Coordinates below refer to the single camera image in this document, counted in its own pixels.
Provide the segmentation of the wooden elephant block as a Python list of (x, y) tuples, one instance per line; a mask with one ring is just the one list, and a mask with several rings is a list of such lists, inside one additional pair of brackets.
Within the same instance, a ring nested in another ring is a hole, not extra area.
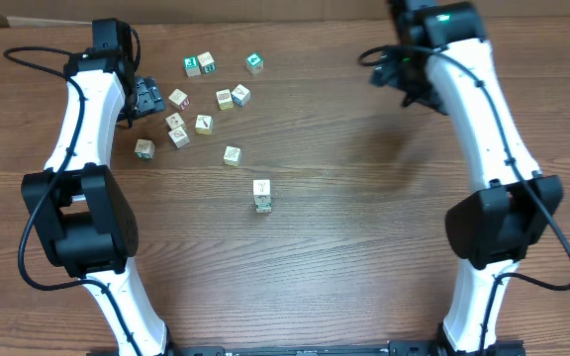
[(257, 205), (270, 205), (271, 204), (271, 197), (270, 196), (255, 196), (254, 202)]

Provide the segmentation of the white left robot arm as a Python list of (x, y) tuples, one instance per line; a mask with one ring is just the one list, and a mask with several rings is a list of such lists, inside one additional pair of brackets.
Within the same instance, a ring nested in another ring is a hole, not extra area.
[(154, 311), (137, 271), (136, 217), (109, 167), (116, 123), (138, 100), (139, 59), (125, 45), (101, 44), (71, 54), (59, 72), (67, 82), (66, 114), (44, 170), (22, 181), (30, 217), (18, 269), (28, 285), (45, 288), (25, 265), (34, 231), (48, 261), (70, 277), (53, 288), (88, 290), (117, 339), (117, 354), (171, 355), (168, 327)]

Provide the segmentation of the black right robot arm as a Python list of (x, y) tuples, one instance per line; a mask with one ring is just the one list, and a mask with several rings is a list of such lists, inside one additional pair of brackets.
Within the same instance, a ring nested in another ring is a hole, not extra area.
[(395, 0), (389, 12), (398, 40), (358, 59), (376, 86), (450, 118), (467, 163), (467, 198), (445, 216), (459, 260), (450, 309), (434, 341), (394, 341), (394, 355), (521, 355), (501, 341), (496, 323), (509, 282), (528, 249), (553, 225), (563, 197), (523, 143), (498, 81), (493, 49), (468, 2)]

